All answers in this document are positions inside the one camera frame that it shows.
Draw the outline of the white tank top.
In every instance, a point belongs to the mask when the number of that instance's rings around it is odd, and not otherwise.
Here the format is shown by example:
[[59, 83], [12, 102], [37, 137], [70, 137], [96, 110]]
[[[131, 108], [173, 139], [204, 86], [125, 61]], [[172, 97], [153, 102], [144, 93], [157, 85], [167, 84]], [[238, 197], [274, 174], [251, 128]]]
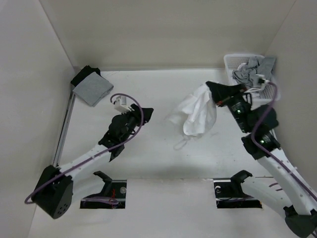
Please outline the white tank top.
[[206, 84], [202, 84], [180, 102], [166, 119], [182, 139], [173, 149], [181, 150], [190, 140], [198, 140], [214, 126], [217, 118], [216, 104]]

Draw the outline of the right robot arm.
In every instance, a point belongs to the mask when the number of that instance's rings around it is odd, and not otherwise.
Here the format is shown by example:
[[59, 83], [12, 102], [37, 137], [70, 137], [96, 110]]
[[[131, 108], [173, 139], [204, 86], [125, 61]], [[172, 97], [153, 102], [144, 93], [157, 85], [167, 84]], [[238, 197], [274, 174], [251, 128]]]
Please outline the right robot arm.
[[281, 145], [272, 134], [278, 125], [273, 109], [278, 94], [277, 85], [262, 79], [264, 85], [274, 87], [272, 100], [252, 109], [252, 96], [244, 84], [227, 86], [208, 81], [213, 102], [218, 107], [228, 107], [239, 128], [245, 150], [275, 179], [281, 192], [258, 181], [250, 172], [241, 170], [230, 178], [230, 191], [235, 196], [251, 196], [279, 214], [287, 227], [299, 238], [316, 236], [317, 193], [286, 158], [276, 155]]

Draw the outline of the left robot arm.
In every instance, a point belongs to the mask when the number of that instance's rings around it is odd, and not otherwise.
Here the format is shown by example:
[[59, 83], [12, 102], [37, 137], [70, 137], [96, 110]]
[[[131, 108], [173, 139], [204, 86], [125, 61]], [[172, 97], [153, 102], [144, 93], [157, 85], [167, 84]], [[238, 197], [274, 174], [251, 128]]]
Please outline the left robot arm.
[[132, 104], [125, 112], [113, 117], [108, 131], [90, 151], [68, 164], [49, 165], [43, 170], [31, 201], [53, 219], [64, 215], [77, 200], [82, 204], [119, 204], [115, 198], [107, 198], [112, 180], [101, 167], [121, 154], [125, 144], [150, 121], [153, 112], [153, 108]]

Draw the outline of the grey crumpled tank top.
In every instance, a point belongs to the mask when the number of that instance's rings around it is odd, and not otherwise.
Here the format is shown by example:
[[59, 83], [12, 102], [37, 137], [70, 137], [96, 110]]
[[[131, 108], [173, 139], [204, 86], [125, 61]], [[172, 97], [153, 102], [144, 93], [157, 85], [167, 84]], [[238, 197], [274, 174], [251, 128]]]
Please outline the grey crumpled tank top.
[[256, 74], [263, 74], [267, 80], [271, 81], [275, 62], [276, 57], [251, 57], [240, 69], [232, 72], [233, 79], [238, 83], [245, 84], [247, 88], [252, 87]]

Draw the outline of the folded grey tank top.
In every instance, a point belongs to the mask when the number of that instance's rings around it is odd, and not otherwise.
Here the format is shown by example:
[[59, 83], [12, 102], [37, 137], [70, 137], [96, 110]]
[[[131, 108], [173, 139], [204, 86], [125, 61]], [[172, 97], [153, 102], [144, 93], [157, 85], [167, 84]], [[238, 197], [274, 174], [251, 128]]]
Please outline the folded grey tank top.
[[73, 93], [88, 106], [95, 107], [113, 88], [112, 83], [93, 72], [75, 86]]

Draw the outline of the folded black tank top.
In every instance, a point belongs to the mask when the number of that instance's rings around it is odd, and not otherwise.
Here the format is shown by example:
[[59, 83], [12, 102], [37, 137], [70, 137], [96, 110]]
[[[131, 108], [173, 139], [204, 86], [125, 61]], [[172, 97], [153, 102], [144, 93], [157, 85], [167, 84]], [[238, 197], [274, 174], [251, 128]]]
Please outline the folded black tank top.
[[76, 87], [80, 82], [82, 82], [87, 76], [92, 73], [96, 73], [101, 76], [101, 71], [99, 68], [93, 68], [87, 65], [77, 73], [77, 75], [71, 80], [70, 84], [73, 87]]

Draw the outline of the white plastic basket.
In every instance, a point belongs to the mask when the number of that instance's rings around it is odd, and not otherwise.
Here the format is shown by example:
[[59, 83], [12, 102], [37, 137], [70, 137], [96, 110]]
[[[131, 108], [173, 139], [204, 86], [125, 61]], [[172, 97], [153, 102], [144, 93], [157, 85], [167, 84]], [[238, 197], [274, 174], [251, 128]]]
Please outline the white plastic basket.
[[275, 87], [269, 83], [260, 83], [268, 80], [274, 84], [274, 69], [276, 57], [265, 57], [256, 54], [227, 54], [223, 57], [225, 70], [231, 86], [244, 84], [247, 92], [257, 103], [266, 104], [274, 97]]

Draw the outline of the left metal table rail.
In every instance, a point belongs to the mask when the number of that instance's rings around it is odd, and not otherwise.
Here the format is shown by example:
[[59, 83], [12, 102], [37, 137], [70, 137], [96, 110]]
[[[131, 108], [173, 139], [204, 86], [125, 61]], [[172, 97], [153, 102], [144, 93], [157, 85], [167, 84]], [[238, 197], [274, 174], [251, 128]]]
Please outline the left metal table rail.
[[61, 131], [60, 131], [60, 134], [58, 137], [56, 150], [53, 154], [53, 160], [52, 160], [53, 166], [58, 166], [59, 162], [61, 160], [61, 154], [62, 154], [62, 151], [64, 148], [64, 144], [65, 144], [65, 140], [66, 140], [66, 136], [67, 136], [67, 132], [68, 132], [68, 127], [69, 127], [75, 99], [76, 99], [76, 96], [74, 95], [73, 92], [71, 92], [70, 96], [69, 96], [66, 112], [64, 115]]

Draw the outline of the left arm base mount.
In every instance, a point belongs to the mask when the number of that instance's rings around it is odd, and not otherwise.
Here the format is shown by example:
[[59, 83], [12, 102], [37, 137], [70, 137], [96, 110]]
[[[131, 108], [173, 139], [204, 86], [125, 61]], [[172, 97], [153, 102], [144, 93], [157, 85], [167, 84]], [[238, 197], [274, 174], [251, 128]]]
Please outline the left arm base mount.
[[80, 209], [125, 209], [127, 180], [115, 180], [101, 171], [94, 172], [103, 182], [100, 191], [81, 199]]

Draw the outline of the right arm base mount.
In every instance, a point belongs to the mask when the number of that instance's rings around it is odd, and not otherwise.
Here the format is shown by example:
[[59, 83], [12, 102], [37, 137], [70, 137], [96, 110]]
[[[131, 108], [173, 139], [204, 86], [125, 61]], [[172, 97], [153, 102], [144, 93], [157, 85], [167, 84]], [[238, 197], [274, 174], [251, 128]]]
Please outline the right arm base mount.
[[213, 180], [216, 206], [218, 209], [259, 208], [262, 203], [242, 191], [241, 184], [253, 175], [242, 170], [230, 178], [215, 178]]

